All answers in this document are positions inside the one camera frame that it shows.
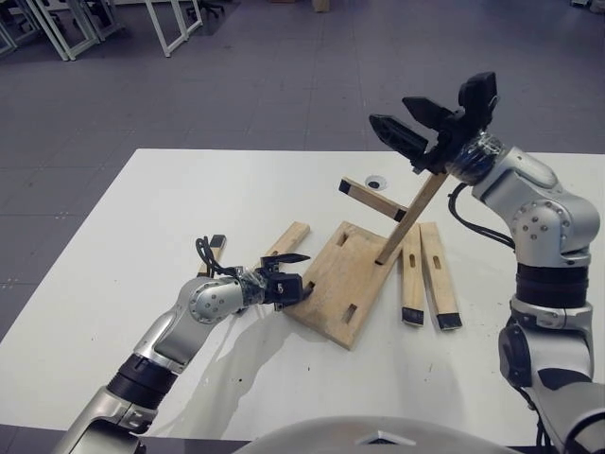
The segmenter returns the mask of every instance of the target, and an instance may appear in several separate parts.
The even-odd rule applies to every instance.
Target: white table
[[[541,154],[574,192],[605,211],[605,157]],[[138,150],[86,219],[0,344],[0,423],[67,428],[199,266],[194,239],[224,234],[222,262],[251,265],[292,220],[317,255],[344,219],[384,236],[393,221],[337,191],[340,177],[387,178],[405,204],[423,183],[395,152]],[[151,435],[254,439],[327,415],[397,415],[531,445],[535,416],[498,372],[497,335],[514,292],[510,250],[457,224],[446,184],[435,220],[464,327],[400,321],[395,267],[353,351],[273,313],[221,323],[160,406]],[[502,230],[470,195],[467,218]],[[603,233],[593,245],[596,380],[605,377]],[[307,264],[289,269],[303,271]]]

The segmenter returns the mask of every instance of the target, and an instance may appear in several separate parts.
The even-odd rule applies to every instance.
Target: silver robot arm
[[[197,277],[181,289],[134,347],[107,385],[100,388],[67,430],[54,454],[142,454],[145,433],[165,395],[205,343],[217,323],[251,305],[296,304],[307,296],[298,274],[279,272],[279,263],[301,261],[285,254],[262,259],[263,268],[231,269],[234,276]]]
[[[596,208],[567,192],[554,172],[487,133],[463,153],[493,153],[473,196],[509,226],[517,256],[510,323],[500,333],[501,371],[539,413],[560,451],[605,446],[605,385],[594,372],[592,307],[586,302]]]
[[[415,172],[447,172],[462,181],[450,196],[455,216],[456,197],[469,185],[507,223],[511,238],[458,217],[516,253],[517,289],[499,336],[501,373],[539,413],[540,439],[560,452],[603,452],[605,385],[592,382],[592,307],[586,302],[598,212],[563,189],[548,166],[485,132],[497,100],[495,73],[462,84],[454,112],[426,97],[405,97],[414,119],[439,134],[429,151],[428,141],[395,117],[371,115],[370,122]]]

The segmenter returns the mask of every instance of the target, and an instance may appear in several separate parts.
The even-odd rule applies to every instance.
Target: table leg
[[[57,51],[57,53],[59,54],[61,59],[63,61],[69,61],[70,58],[69,58],[69,55],[67,55],[67,52],[65,51],[65,47],[63,46],[63,43],[61,42],[61,40],[59,40],[57,38],[55,33],[53,33],[51,26],[46,22],[46,19],[44,18],[44,16],[48,16],[48,14],[47,13],[43,14],[38,9],[38,6],[36,5],[35,0],[26,0],[26,3],[27,3],[27,6],[29,7],[29,10],[36,18],[36,21],[38,21],[38,24],[40,25],[40,27],[42,28],[42,30],[44,31],[44,33],[50,40],[50,43],[52,43],[53,47],[55,47],[55,50]],[[50,23],[52,25],[54,25],[55,23],[53,22],[52,18],[49,17],[49,19],[50,19]]]

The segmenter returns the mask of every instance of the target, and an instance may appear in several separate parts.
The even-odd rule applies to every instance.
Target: wooden block
[[[409,324],[424,324],[424,280],[423,256],[420,240],[420,226],[412,225],[404,236],[402,248],[403,259],[403,302],[402,320]]]
[[[398,256],[374,263],[385,242],[342,222],[302,278],[313,293],[284,313],[350,350]]]
[[[292,222],[292,224],[287,228],[280,238],[275,241],[273,246],[271,246],[268,251],[263,255],[264,257],[269,255],[279,255],[281,253],[293,253],[296,251],[296,248],[299,247],[299,244],[304,240],[304,238],[311,232],[311,227],[309,224],[303,224],[302,222]],[[260,268],[261,262],[260,260],[256,262],[253,270]]]
[[[404,218],[404,214],[407,211],[407,208],[399,203],[387,199],[347,177],[340,180],[338,190],[345,193],[347,196],[354,198],[356,201],[360,201],[364,205],[379,211],[383,215],[395,219],[397,222]]]
[[[227,241],[227,237],[224,235],[212,235],[212,238],[210,239],[209,246],[216,260],[220,258],[220,255],[223,252],[223,248],[225,247],[225,241]],[[201,262],[201,265],[199,266],[198,277],[201,276],[210,276],[210,273],[208,272],[208,267],[204,262]]]
[[[439,327],[442,330],[460,328],[462,321],[437,224],[435,222],[420,224],[420,236],[423,245],[423,265],[429,281],[428,290],[435,305]]]
[[[402,221],[395,227],[395,230],[390,234],[389,240],[385,247],[380,251],[380,254],[376,258],[376,263],[384,265],[389,260],[389,257],[393,255],[395,250],[399,247],[399,244],[406,236],[407,231],[416,222],[418,216],[424,211],[426,205],[433,199],[433,196],[437,194],[439,188],[445,182],[447,173],[440,173],[439,175],[433,175],[432,173],[428,177],[428,180],[424,182],[423,188],[420,190],[414,201],[409,205],[406,214]]]

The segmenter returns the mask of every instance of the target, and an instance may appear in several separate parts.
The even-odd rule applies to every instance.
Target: black cable
[[[208,236],[196,239],[196,251],[198,251],[199,258],[201,258],[201,260],[208,267],[210,277],[215,277],[215,273],[236,277],[237,273],[235,268],[223,268],[216,261],[215,255],[212,252],[212,248],[210,247],[210,243],[208,241]]]
[[[482,225],[473,224],[472,222],[469,222],[458,214],[456,202],[458,200],[460,192],[462,192],[465,187],[467,187],[466,183],[460,183],[458,186],[456,186],[456,189],[454,189],[454,191],[452,191],[452,193],[448,195],[450,200],[447,203],[447,207],[449,208],[452,216],[467,229],[470,229],[477,234],[486,236],[487,238],[493,239],[498,243],[502,243],[505,246],[508,246],[509,248],[514,250],[514,241],[512,241],[512,238],[510,236],[506,236],[504,234],[501,234],[500,232],[496,232],[495,230],[489,229]]]

